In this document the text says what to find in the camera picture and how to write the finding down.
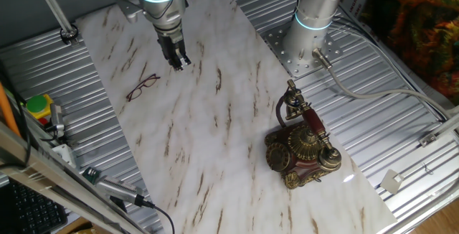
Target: white connector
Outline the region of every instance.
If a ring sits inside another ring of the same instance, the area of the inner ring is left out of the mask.
[[[67,162],[72,168],[77,168],[75,157],[73,156],[72,149],[66,144],[56,146],[52,150],[57,153],[65,162]]]

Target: metal rod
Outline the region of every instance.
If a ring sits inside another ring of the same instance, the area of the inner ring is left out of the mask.
[[[66,34],[73,34],[74,30],[70,25],[70,22],[67,20],[67,17],[64,15],[64,12],[61,10],[59,4],[56,0],[45,0],[51,9],[52,13],[55,15],[57,22],[59,22],[61,28]]]

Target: green cap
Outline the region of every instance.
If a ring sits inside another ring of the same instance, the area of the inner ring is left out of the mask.
[[[48,101],[42,95],[33,96],[27,101],[27,110],[32,113],[39,113],[46,108]]]

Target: eyeglasses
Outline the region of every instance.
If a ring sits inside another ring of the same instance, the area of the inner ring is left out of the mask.
[[[143,80],[141,83],[137,85],[127,96],[128,102],[138,98],[142,94],[142,87],[150,88],[155,84],[156,80],[160,79],[161,77],[157,77],[156,73],[150,75],[150,77]]]

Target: vintage telephone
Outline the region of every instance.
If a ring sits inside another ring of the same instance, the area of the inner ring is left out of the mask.
[[[302,187],[308,182],[334,172],[341,166],[341,154],[328,138],[317,113],[304,101],[301,90],[292,80],[276,105],[276,116],[283,127],[265,137],[266,161],[270,168],[280,172],[289,189]],[[286,120],[299,116],[303,121],[286,126],[280,114],[286,104]]]

